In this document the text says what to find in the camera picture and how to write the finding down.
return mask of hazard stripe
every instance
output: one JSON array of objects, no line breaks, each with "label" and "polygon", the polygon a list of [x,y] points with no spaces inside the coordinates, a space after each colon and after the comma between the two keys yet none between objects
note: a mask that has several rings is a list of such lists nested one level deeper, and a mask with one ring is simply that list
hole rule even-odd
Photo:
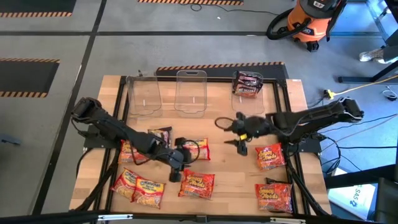
[{"label": "hazard stripe", "polygon": [[159,67],[159,68],[157,68],[157,71],[201,69],[201,68],[224,68],[224,67],[225,68],[228,68],[228,67],[253,67],[253,66],[284,65],[284,64],[285,64],[284,62],[254,62],[254,63],[227,63],[227,64],[217,64],[217,65],[188,65],[188,66]]},{"label": "hazard stripe", "polygon": [[21,91],[0,91],[0,97],[31,97],[31,98],[45,98],[48,93],[41,92],[21,92]]},{"label": "hazard stripe", "polygon": [[60,63],[59,59],[45,58],[0,58],[0,62],[51,62]]},{"label": "hazard stripe", "polygon": [[208,5],[230,5],[242,6],[243,0],[137,0],[140,3],[170,3],[170,4],[208,4]]},{"label": "hazard stripe", "polygon": [[3,18],[70,17],[70,16],[72,16],[71,12],[0,12],[0,17]]}]

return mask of gray floor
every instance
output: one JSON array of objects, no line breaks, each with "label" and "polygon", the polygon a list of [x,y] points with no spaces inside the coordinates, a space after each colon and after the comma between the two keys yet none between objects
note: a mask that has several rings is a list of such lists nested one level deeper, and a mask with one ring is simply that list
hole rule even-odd
[{"label": "gray floor", "polygon": [[[99,4],[99,0],[79,0],[70,18],[2,18],[0,30],[91,30]],[[279,13],[293,5],[290,0],[279,1],[277,4],[271,0],[251,0],[245,1],[243,8]],[[349,11],[351,8],[363,10],[363,6],[357,4],[350,5]],[[366,14],[361,15],[365,22],[360,23],[359,27],[352,24],[353,28],[350,29],[350,16],[352,14],[345,12],[334,31],[376,31],[371,23],[373,19]],[[204,7],[201,12],[192,12],[188,6],[113,0],[108,1],[100,30],[264,31],[272,18],[267,14],[226,13],[215,7]],[[24,215],[30,211],[87,40],[87,37],[0,37],[0,57],[61,59],[48,97],[0,98],[1,131],[18,136],[23,141],[19,147],[0,145],[0,217]],[[358,61],[360,52],[376,49],[383,44],[380,37],[334,37],[329,43],[323,40],[320,50],[311,54],[290,40],[271,41],[266,37],[97,37],[79,98],[97,97],[103,75],[131,75],[138,69],[153,70],[172,65],[283,61],[290,78],[303,80],[307,101],[311,104],[319,99],[323,89],[341,91],[354,87],[338,84],[337,76],[365,77],[383,69],[385,65]],[[387,101],[381,95],[385,89],[384,85],[371,86],[347,96],[358,100],[361,109],[366,112],[365,120],[370,120],[397,112],[397,102]],[[395,145],[397,122],[398,120],[392,120],[341,141],[340,145]],[[330,132],[328,135],[339,139],[370,126],[372,124],[365,124]],[[44,206],[45,213],[64,212],[68,209],[82,144],[83,138],[69,128]],[[322,143],[323,146],[328,144],[326,141]],[[352,149],[342,153],[362,169],[392,164],[395,158],[395,150],[390,149]],[[324,159],[335,156],[335,147],[323,153]],[[344,159],[340,166],[355,170]]]}]

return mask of plastic container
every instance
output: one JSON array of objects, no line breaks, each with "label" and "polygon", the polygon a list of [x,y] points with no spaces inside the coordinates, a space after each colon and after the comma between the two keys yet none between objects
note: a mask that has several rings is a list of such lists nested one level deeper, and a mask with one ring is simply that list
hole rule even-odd
[{"label": "plastic container", "polygon": [[153,72],[140,72],[126,78],[130,100],[130,115],[135,118],[160,116],[162,99],[159,84]]},{"label": "plastic container", "polygon": [[207,73],[201,70],[177,72],[174,108],[181,117],[201,118],[207,108]]},{"label": "plastic container", "polygon": [[232,94],[232,109],[236,112],[242,112],[244,114],[261,114],[265,111],[264,100],[262,95],[262,88],[255,98],[247,98],[244,96],[238,96],[232,93],[234,79],[236,74],[233,75],[231,94]]}]

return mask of yellow power cord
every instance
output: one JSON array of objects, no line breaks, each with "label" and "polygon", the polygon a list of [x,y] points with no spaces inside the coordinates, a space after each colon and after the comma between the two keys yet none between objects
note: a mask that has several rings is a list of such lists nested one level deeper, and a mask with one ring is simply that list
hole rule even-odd
[{"label": "yellow power cord", "polygon": [[375,84],[379,84],[379,83],[384,83],[384,82],[386,82],[388,80],[392,80],[393,78],[398,78],[398,75],[394,75],[393,77],[390,77],[390,78],[387,78],[385,80],[381,80],[381,81],[378,81],[378,82],[375,82],[375,83],[369,83],[369,84],[366,84],[366,85],[363,85],[363,86],[358,86],[358,87],[355,87],[355,88],[352,88],[352,89],[349,89],[349,90],[346,90],[346,91],[342,91],[340,93],[333,93],[331,90],[326,90],[325,91],[325,95],[327,97],[329,97],[330,100],[332,100],[332,99],[335,98],[335,96],[338,96],[338,95],[341,95],[341,94],[345,94],[345,93],[348,93],[348,92],[353,91],[353,90],[358,90],[360,88],[364,88],[364,87],[367,87],[367,86],[371,86],[371,85],[375,85]]}]

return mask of wooden tabletop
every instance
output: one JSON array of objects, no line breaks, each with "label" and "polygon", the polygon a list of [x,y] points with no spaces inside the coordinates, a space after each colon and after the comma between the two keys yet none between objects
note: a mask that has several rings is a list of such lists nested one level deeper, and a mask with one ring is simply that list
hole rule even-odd
[{"label": "wooden tabletop", "polygon": [[[114,108],[119,81],[120,76],[116,75],[107,75],[103,78],[98,99],[109,113],[112,113]],[[300,80],[287,80],[287,86],[292,111],[307,109],[302,82]],[[236,136],[232,133],[225,133],[214,125],[214,120],[217,117],[234,117],[235,111],[231,106],[231,84],[207,83],[207,109],[202,118],[181,117],[181,114],[174,109],[175,89],[175,82],[159,82],[162,115],[151,119],[136,119],[130,116],[127,124],[137,131],[145,132],[148,129],[172,126],[173,140],[179,137],[187,139],[208,138],[211,161],[196,161],[192,164],[190,170],[204,174],[215,174],[215,186],[211,200],[178,197],[180,183],[168,181],[170,167],[163,163],[150,161],[142,166],[121,164],[118,169],[118,176],[125,167],[149,180],[166,183],[165,193],[160,210],[130,203],[129,200],[115,193],[111,211],[186,215],[272,215],[273,213],[257,209],[254,184],[263,184],[265,177],[286,181],[286,169],[282,166],[269,171],[260,171],[256,164],[257,155],[254,148],[274,144],[277,142],[277,138],[269,135],[254,139],[248,144],[248,156],[240,156],[236,153],[234,146],[223,143],[226,140],[236,138]],[[125,89],[122,102],[124,102],[126,92]],[[265,109],[262,114],[276,112],[271,84],[264,85],[262,96]],[[81,162],[70,209],[79,206],[97,184],[103,154],[103,149],[94,149]],[[323,209],[331,213],[319,159],[311,153],[300,153],[300,156],[306,186]],[[106,185],[100,208],[104,208],[108,189],[109,186]],[[300,191],[297,186],[295,189],[298,210],[303,213]]]}]

